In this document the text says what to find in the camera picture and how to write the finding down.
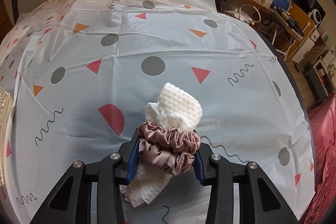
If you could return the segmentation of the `dusty pink satin scrunchie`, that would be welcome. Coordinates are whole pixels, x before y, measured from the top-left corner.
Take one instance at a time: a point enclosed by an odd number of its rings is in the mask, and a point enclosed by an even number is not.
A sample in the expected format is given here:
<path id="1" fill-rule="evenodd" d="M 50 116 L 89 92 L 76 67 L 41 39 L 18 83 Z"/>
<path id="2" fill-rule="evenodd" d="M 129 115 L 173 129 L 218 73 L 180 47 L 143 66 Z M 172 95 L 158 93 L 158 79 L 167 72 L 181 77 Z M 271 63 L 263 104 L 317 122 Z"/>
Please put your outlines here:
<path id="1" fill-rule="evenodd" d="M 201 139 L 194 131 L 180 132 L 176 128 L 166 131 L 151 122 L 141 124 L 138 134 L 142 161 L 173 176 L 186 173 L 193 166 L 201 146 Z"/>

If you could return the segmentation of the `white waffle cloth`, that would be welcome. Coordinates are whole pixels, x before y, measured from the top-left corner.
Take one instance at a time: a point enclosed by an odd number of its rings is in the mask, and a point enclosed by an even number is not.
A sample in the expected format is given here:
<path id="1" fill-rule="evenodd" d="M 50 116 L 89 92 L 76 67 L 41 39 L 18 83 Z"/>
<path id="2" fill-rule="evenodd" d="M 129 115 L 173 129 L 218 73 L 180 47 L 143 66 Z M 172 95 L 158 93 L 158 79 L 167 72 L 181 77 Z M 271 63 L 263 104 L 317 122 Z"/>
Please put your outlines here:
<path id="1" fill-rule="evenodd" d="M 157 102 L 149 102 L 145 107 L 145 122 L 159 125 L 166 131 L 176 128 L 180 132 L 195 132 L 202 115 L 200 103 L 189 93 L 170 83 L 164 85 Z M 173 175 L 144 163 L 139 157 L 135 178 L 129 185 L 120 186 L 120 192 L 132 207 L 150 204 L 172 177 Z"/>

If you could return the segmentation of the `red blanket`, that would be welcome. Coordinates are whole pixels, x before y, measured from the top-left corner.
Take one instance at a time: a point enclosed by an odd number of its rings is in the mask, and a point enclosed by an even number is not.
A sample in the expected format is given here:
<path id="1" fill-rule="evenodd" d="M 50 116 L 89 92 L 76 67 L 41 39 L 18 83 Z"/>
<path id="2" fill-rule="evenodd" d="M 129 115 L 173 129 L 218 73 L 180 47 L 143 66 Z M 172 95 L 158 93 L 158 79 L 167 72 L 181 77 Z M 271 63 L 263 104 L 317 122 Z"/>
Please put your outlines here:
<path id="1" fill-rule="evenodd" d="M 315 146 L 315 195 L 301 223 L 319 223 L 335 199 L 335 93 L 309 112 Z"/>

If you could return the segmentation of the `glittery gold tin lid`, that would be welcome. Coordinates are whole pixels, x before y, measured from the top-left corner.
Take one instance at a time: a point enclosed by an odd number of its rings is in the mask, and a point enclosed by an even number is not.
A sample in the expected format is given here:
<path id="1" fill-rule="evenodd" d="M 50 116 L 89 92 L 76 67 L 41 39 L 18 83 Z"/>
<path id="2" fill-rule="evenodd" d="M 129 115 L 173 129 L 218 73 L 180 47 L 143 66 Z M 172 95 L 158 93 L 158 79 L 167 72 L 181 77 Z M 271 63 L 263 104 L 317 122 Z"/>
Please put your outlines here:
<path id="1" fill-rule="evenodd" d="M 14 99 L 11 94 L 1 87 L 0 95 L 0 134 L 1 134 L 1 189 L 6 189 L 5 180 L 5 158 L 11 154 L 9 145 L 7 144 L 6 132 L 10 122 L 13 121 Z"/>

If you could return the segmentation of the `patterned white tablecloth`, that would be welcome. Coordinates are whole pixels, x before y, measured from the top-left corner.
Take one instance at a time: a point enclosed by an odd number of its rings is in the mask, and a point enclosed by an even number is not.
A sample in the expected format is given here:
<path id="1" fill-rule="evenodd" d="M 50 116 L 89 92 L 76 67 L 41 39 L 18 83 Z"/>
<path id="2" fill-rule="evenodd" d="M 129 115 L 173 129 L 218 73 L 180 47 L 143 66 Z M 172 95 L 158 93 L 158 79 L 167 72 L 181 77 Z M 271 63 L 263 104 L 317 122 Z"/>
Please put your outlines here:
<path id="1" fill-rule="evenodd" d="M 49 0 L 1 42 L 1 86 L 14 99 L 1 205 L 12 223 L 29 223 L 74 161 L 117 151 L 166 83 L 200 103 L 205 143 L 257 162 L 303 216 L 315 193 L 307 111 L 252 27 L 214 0 Z"/>

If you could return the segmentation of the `wooden side desk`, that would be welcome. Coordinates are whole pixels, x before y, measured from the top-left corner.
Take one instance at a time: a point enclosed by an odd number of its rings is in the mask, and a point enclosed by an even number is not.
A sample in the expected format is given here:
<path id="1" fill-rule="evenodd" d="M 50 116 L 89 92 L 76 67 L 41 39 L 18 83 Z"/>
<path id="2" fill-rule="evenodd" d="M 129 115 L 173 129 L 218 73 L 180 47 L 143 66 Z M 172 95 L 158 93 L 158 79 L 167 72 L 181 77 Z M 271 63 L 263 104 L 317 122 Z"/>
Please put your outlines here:
<path id="1" fill-rule="evenodd" d="M 266 15 L 272 15 L 273 10 L 266 5 L 261 4 L 260 1 L 257 0 L 236 0 L 241 2 L 242 4 L 250 5 L 255 7 L 261 14 L 261 18 L 264 19 Z M 315 24 L 313 20 L 304 13 L 295 3 L 291 4 L 289 7 L 289 14 L 294 17 L 295 20 L 298 21 L 298 25 L 302 28 L 304 36 L 301 40 L 298 39 L 298 35 L 294 34 L 294 30 L 289 27 L 284 27 L 281 25 L 282 29 L 286 28 L 286 32 L 290 34 L 292 37 L 291 45 L 288 50 L 283 52 L 278 50 L 279 53 L 283 55 L 285 61 L 294 60 L 294 56 L 298 53 L 302 54 L 301 59 L 303 59 L 309 50 L 306 48 L 303 52 L 303 48 L 308 46 L 308 38 L 315 32 Z"/>

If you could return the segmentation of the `blue folding chair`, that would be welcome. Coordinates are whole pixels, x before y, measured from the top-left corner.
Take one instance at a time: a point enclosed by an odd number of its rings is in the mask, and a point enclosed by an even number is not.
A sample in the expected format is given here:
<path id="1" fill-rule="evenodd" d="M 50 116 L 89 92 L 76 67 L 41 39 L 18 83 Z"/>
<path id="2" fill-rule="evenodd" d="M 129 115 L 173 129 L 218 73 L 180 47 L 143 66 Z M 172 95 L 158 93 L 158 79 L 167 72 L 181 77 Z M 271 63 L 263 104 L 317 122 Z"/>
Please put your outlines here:
<path id="1" fill-rule="evenodd" d="M 291 0 L 273 0 L 270 7 L 280 7 L 285 11 L 289 11 L 291 7 Z"/>

